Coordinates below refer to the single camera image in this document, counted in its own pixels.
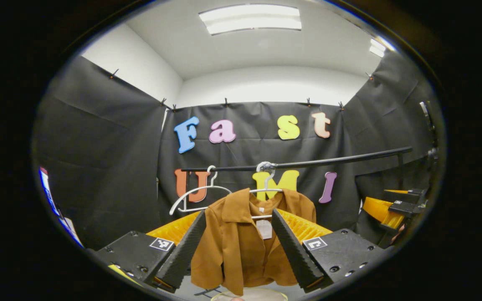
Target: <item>ceiling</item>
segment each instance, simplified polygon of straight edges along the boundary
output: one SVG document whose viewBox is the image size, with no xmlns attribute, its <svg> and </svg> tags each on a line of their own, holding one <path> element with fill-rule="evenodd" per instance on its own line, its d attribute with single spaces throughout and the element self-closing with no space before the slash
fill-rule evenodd
<svg viewBox="0 0 482 301">
<path fill-rule="evenodd" d="M 211 36 L 199 12 L 239 0 L 168 0 L 155 3 L 126 24 L 184 80 L 257 66 L 305 66 L 365 76 L 380 57 L 369 51 L 371 36 L 312 0 L 257 0 L 299 8 L 302 30 L 256 29 Z"/>
</svg>

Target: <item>brown jacket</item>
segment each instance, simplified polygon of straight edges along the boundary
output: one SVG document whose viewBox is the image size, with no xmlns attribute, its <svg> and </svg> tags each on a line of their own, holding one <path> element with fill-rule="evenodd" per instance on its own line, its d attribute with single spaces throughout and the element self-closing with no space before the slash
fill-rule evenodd
<svg viewBox="0 0 482 301">
<path fill-rule="evenodd" d="M 273 281 L 280 286 L 297 284 L 274 231 L 272 238 L 263 240 L 256 228 L 259 219 L 252 219 L 256 215 L 270 215 L 273 208 L 278 208 L 315 222 L 312 201 L 296 191 L 283 191 L 263 202 L 247 188 L 206 208 L 206 230 L 191 261 L 194 285 L 203 289 L 222 285 L 242 296 L 243 287 L 262 286 Z"/>
</svg>

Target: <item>clothes hanger hook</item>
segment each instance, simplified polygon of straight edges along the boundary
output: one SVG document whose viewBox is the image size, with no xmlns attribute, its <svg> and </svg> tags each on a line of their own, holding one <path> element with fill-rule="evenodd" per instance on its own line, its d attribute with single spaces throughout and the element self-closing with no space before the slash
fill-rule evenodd
<svg viewBox="0 0 482 301">
<path fill-rule="evenodd" d="M 210 165 L 210 166 L 208 167 L 208 173 L 209 173 L 209 171 L 210 171 L 212 168 L 215 168 L 215 166 Z M 216 171 L 216 172 L 215 172 L 215 175 L 211 178 L 211 186 L 213 186 L 213 180 L 214 180 L 217 176 L 218 176 L 218 171 Z"/>
<path fill-rule="evenodd" d="M 273 168 L 271 171 L 271 175 L 267 179 L 265 179 L 265 189 L 269 189 L 269 180 L 274 177 L 275 171 L 276 169 Z"/>
<path fill-rule="evenodd" d="M 271 171 L 270 176 L 265 179 L 265 189 L 268 189 L 269 180 L 274 177 L 276 171 L 276 164 L 267 161 L 261 162 L 256 166 L 256 172 L 259 173 L 260 171 Z"/>
</svg>

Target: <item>jacket sleeve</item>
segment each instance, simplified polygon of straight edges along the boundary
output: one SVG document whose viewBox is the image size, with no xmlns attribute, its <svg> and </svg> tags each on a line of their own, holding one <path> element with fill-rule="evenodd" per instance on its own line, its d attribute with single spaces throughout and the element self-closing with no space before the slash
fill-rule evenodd
<svg viewBox="0 0 482 301">
<path fill-rule="evenodd" d="M 223 281 L 222 234 L 215 213 L 207 208 L 206 230 L 191 260 L 191 282 L 203 289 L 214 289 Z"/>
</svg>

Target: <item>white wall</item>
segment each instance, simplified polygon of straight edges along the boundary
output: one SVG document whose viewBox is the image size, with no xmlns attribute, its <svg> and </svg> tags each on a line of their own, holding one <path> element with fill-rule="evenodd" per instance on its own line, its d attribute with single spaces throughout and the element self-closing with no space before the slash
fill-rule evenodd
<svg viewBox="0 0 482 301">
<path fill-rule="evenodd" d="M 345 105 L 365 84 L 360 77 L 311 67 L 268 66 L 217 72 L 186 80 L 177 108 L 228 102 L 305 102 Z"/>
<path fill-rule="evenodd" d="M 82 52 L 82 56 L 115 76 L 170 106 L 182 87 L 182 78 L 140 36 L 122 24 Z"/>
</svg>

